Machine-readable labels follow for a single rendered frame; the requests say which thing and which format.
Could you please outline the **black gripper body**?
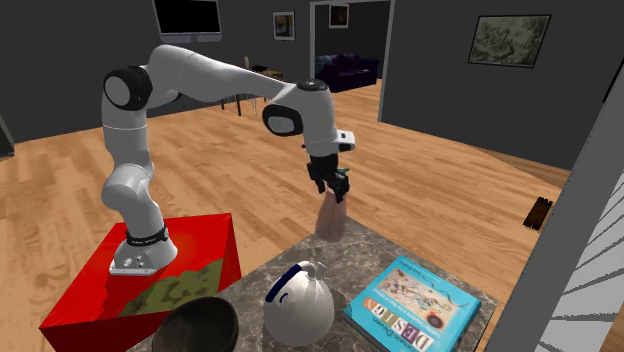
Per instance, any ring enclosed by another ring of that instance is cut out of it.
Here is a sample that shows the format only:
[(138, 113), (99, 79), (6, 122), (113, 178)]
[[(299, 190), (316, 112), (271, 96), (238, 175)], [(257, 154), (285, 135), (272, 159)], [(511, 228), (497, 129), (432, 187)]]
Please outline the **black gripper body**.
[(323, 157), (311, 156), (307, 164), (312, 180), (332, 180), (338, 172), (338, 155), (336, 153)]

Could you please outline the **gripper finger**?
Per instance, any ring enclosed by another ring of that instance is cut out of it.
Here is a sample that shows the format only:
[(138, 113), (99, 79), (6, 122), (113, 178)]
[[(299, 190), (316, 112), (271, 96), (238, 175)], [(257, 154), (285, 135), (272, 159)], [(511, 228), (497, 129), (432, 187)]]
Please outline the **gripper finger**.
[(349, 168), (338, 168), (326, 178), (326, 183), (333, 191), (337, 203), (341, 203), (350, 190), (348, 171)]
[(324, 180), (325, 171), (323, 170), (323, 168), (320, 166), (308, 165), (307, 169), (310, 179), (315, 183), (317, 187), (318, 193), (324, 193), (326, 190), (326, 186)]

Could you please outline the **pink translucent vase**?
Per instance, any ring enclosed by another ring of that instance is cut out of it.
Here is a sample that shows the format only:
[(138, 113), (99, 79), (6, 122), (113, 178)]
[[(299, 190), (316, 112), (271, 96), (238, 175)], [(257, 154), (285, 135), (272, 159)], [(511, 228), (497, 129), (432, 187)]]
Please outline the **pink translucent vase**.
[(346, 198), (338, 202), (332, 190), (324, 193), (315, 227), (315, 234), (320, 239), (337, 242), (344, 236), (347, 218), (346, 204)]

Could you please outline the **grey marble table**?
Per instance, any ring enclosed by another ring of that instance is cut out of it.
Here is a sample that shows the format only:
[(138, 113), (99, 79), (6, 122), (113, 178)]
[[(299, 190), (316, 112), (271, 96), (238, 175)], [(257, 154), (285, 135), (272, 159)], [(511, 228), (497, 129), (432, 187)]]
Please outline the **grey marble table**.
[[(480, 342), (498, 301), (352, 219), (346, 221), (346, 233), (339, 241), (326, 242), (310, 235), (218, 293), (233, 305), (238, 316), (234, 352), (380, 352), (342, 318), (341, 310), (401, 255), (481, 300), (482, 307), (457, 352), (483, 352)], [(328, 267), (326, 283), (333, 295), (336, 318), (319, 342), (293, 348), (276, 342), (266, 331), (262, 303), (271, 284), (301, 260), (320, 261)]]

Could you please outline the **dark purple sofa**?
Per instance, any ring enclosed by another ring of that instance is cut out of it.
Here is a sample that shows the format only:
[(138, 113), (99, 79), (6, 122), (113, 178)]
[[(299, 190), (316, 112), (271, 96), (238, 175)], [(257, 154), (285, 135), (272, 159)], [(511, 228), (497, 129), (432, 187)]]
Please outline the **dark purple sofa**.
[(315, 78), (332, 93), (375, 85), (378, 59), (361, 58), (357, 53), (322, 55), (315, 58)]

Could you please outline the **dark dining table with chair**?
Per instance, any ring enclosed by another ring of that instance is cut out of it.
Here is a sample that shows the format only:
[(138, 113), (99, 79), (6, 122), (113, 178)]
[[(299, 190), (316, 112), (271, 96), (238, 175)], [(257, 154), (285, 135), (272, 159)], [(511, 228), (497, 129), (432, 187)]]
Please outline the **dark dining table with chair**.
[[(244, 56), (244, 64), (242, 65), (242, 68), (248, 71), (260, 74), (262, 76), (266, 76), (271, 79), (286, 82), (283, 72), (270, 70), (264, 66), (252, 65), (247, 55)], [(235, 95), (223, 98), (219, 101), (219, 106), (221, 107), (222, 110), (224, 110), (227, 103), (233, 102), (235, 104), (238, 115), (241, 116), (242, 115), (242, 108), (241, 108), (242, 101), (250, 101), (253, 113), (255, 115), (258, 114), (257, 96), (251, 93), (235, 94)]]

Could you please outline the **red patterned robot stand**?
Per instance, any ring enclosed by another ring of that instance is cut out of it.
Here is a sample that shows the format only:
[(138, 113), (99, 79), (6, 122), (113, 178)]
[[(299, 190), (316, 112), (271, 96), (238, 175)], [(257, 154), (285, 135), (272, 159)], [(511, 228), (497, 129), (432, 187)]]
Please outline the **red patterned robot stand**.
[(241, 278), (229, 213), (165, 220), (175, 260), (148, 276), (109, 266), (126, 226), (115, 224), (41, 323), (56, 352), (125, 352), (153, 334), (171, 310)]

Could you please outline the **teal book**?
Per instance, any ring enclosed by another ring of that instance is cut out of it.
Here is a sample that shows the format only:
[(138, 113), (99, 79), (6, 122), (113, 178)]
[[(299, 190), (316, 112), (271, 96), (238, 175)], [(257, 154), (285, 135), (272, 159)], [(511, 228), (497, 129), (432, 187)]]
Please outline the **teal book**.
[(481, 301), (405, 256), (344, 309), (380, 352), (456, 352)]

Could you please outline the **dark round bowl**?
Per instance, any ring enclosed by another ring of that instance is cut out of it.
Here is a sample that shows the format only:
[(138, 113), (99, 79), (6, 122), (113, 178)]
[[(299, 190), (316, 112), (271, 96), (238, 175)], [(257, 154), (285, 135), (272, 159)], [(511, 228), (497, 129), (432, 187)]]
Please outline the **dark round bowl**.
[(239, 323), (231, 303), (202, 297), (174, 309), (158, 327), (152, 352), (233, 352)]

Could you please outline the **dark brown wooden block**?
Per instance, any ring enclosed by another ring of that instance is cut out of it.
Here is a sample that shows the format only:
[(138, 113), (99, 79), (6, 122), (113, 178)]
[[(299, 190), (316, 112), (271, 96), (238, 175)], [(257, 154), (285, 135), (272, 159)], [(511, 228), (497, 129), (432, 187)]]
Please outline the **dark brown wooden block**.
[(538, 197), (533, 204), (531, 210), (523, 221), (526, 228), (539, 231), (546, 220), (553, 201), (544, 197)]

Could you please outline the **large framed landscape picture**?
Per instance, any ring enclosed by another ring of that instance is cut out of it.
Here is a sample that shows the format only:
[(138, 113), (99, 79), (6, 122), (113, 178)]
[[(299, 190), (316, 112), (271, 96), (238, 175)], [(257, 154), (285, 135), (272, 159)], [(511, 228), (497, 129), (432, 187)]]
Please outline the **large framed landscape picture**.
[(468, 62), (532, 69), (551, 18), (550, 14), (479, 16)]

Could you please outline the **grey door frame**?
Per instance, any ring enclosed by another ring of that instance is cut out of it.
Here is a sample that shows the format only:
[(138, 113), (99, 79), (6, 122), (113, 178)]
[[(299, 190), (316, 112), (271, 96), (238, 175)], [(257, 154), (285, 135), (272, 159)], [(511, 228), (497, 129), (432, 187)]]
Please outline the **grey door frame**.
[(388, 14), (388, 27), (387, 27), (387, 33), (386, 33), (386, 43), (385, 43), (385, 50), (384, 50), (384, 62), (383, 62), (383, 66), (382, 66), (382, 83), (381, 83), (381, 89), (380, 89), (380, 101), (379, 101), (379, 107), (378, 107), (378, 117), (377, 117), (377, 122), (381, 123), (382, 122), (382, 114), (383, 114), (383, 107), (384, 107), (384, 94), (385, 94), (385, 87), (386, 87), (386, 75), (387, 75), (387, 66), (388, 66), (388, 59), (389, 59), (389, 54), (390, 54), (390, 45), (391, 45), (391, 36), (392, 36), (392, 28), (393, 28), (393, 20), (394, 20), (394, 12), (395, 12), (395, 4), (396, 4), (396, 0), (322, 0), (322, 1), (311, 1), (309, 3), (309, 24), (310, 24), (310, 29), (309, 29), (309, 56), (310, 56), (310, 63), (309, 63), (309, 76), (310, 78), (314, 78), (315, 76), (315, 26), (316, 26), (316, 11), (315, 8), (317, 6), (322, 6), (322, 5), (347, 5), (347, 4), (351, 4), (351, 3), (367, 3), (367, 2), (375, 2), (375, 1), (385, 1), (388, 2), (389, 5), (389, 14)]

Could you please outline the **small framed wall picture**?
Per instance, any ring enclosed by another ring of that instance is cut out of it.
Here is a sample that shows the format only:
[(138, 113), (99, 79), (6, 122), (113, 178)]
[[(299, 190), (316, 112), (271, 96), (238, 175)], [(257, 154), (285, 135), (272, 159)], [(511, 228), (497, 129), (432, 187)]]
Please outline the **small framed wall picture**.
[(273, 37), (278, 41), (295, 40), (295, 13), (278, 11), (272, 13)]

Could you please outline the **dark framed wall picture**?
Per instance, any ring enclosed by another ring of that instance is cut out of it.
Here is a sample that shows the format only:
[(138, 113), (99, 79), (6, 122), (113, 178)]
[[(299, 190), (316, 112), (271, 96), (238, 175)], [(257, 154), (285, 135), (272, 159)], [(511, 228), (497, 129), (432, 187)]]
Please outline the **dark framed wall picture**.
[(349, 24), (349, 5), (330, 5), (328, 27), (330, 29), (345, 29)]

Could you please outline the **black wall television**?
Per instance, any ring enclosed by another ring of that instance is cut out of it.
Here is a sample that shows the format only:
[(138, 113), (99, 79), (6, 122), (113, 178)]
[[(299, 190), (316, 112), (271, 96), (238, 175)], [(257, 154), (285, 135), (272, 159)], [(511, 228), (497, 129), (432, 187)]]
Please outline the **black wall television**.
[(160, 39), (166, 44), (218, 42), (218, 0), (152, 0)]

